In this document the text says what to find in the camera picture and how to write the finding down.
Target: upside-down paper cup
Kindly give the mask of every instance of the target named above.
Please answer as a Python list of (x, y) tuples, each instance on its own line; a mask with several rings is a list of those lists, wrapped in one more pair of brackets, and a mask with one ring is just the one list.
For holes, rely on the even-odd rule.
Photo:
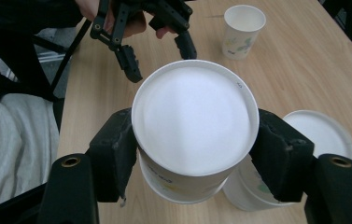
[[(289, 113), (283, 120), (315, 144), (315, 157), (330, 153), (352, 160), (352, 137), (335, 119), (317, 111), (298, 110)], [(293, 204), (281, 203), (275, 199), (249, 155), (229, 176), (223, 191), (233, 205), (246, 211)]]
[(218, 191), (253, 146), (259, 128), (246, 83), (215, 63), (170, 63), (148, 77), (132, 106), (139, 160), (149, 186), (174, 203)]

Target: screw hole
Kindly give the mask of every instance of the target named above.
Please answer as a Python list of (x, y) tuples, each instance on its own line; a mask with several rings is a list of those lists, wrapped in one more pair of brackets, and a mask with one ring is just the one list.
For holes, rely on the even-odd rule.
[(342, 158), (339, 157), (332, 157), (331, 162), (337, 166), (344, 167), (344, 168), (350, 168), (351, 163), (349, 161), (346, 161)]

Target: human hand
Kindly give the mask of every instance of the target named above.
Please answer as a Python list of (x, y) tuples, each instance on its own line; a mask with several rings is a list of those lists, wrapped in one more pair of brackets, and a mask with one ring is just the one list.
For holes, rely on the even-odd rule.
[[(75, 0), (79, 6), (80, 13), (86, 17), (89, 21), (94, 21), (97, 15), (100, 0)], [(115, 17), (114, 12), (111, 8), (106, 14), (106, 21), (104, 24), (104, 30), (111, 33), (114, 26)], [(140, 11), (128, 19), (123, 37), (129, 37), (131, 35), (136, 35), (143, 33), (147, 29), (147, 22), (144, 12)], [(168, 27), (163, 27), (156, 31), (156, 36), (162, 39), (167, 33), (173, 33), (173, 31)]]

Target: table surface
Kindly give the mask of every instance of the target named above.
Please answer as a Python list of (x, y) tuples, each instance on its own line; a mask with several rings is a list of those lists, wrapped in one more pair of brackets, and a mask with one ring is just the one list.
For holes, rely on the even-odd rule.
[[(352, 135), (352, 42), (317, 0), (200, 0), (190, 34), (198, 59), (221, 64), (245, 81), (259, 108), (279, 117), (316, 110), (333, 117)], [(267, 22), (243, 61), (221, 53), (228, 7), (260, 8)], [(131, 45), (146, 79), (158, 68), (181, 60), (175, 35), (158, 40), (153, 30), (124, 39)], [(88, 34), (74, 54), (68, 78), (58, 157), (84, 153), (115, 112), (132, 106), (142, 84), (130, 82), (104, 44)], [(306, 223), (304, 200), (289, 207), (245, 212), (223, 192), (197, 204), (167, 202), (145, 182), (139, 164), (126, 191), (127, 204), (100, 203), (101, 223)]]

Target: white paper cup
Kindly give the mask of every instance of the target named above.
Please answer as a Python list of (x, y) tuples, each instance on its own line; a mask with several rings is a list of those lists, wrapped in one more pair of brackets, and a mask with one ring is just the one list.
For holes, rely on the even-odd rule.
[[(286, 115), (284, 121), (315, 144), (315, 157), (331, 153), (352, 160), (352, 138), (336, 120), (316, 111), (299, 110)], [(223, 191), (233, 205), (246, 211), (293, 204), (281, 203), (274, 198), (249, 155), (229, 176)]]
[(230, 59), (242, 60), (248, 55), (258, 33), (265, 25), (266, 17), (256, 7), (240, 5), (228, 8), (224, 19), (227, 26), (222, 52)]
[(255, 99), (229, 69), (206, 61), (170, 63), (138, 90), (132, 124), (150, 187), (174, 203), (216, 194), (253, 146)]

